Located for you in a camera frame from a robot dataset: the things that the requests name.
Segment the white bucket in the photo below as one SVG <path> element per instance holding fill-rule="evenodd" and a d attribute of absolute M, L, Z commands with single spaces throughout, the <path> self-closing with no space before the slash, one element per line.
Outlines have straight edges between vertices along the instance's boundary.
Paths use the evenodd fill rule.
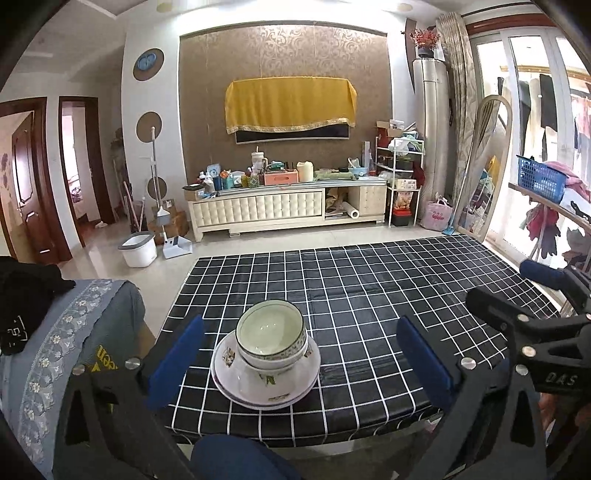
<path fill-rule="evenodd" d="M 118 249 L 121 250 L 125 262 L 132 268 L 147 267 L 157 256 L 152 232 L 134 233 Z"/>

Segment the mirror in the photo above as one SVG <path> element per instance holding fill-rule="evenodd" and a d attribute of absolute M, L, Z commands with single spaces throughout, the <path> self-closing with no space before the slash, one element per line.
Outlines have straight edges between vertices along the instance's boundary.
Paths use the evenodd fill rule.
<path fill-rule="evenodd" d="M 512 122 L 511 104 L 504 97 L 489 95 L 482 99 L 455 225 L 458 232 L 481 242 L 501 191 Z"/>

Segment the cup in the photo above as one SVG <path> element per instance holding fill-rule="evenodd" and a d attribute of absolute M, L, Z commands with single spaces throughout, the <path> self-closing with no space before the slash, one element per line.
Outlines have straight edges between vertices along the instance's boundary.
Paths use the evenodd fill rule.
<path fill-rule="evenodd" d="M 223 189 L 223 179 L 221 177 L 213 178 L 213 188 L 216 189 L 216 192 L 219 192 Z"/>

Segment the pink box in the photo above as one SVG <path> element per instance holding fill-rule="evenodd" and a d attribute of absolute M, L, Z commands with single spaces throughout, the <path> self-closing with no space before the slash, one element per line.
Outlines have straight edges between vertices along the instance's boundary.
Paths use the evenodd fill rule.
<path fill-rule="evenodd" d="M 297 183 L 297 171 L 265 173 L 265 185 L 290 185 Z"/>

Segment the curtain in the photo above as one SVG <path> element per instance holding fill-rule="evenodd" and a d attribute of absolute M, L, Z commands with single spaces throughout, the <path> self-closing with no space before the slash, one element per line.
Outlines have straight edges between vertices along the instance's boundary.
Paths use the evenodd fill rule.
<path fill-rule="evenodd" d="M 461 16 L 455 12 L 444 14 L 437 19 L 436 25 L 441 35 L 441 46 L 450 72 L 453 113 L 456 121 L 457 163 L 452 198 L 452 204 L 456 205 L 474 136 L 478 104 L 476 75 L 470 39 Z"/>

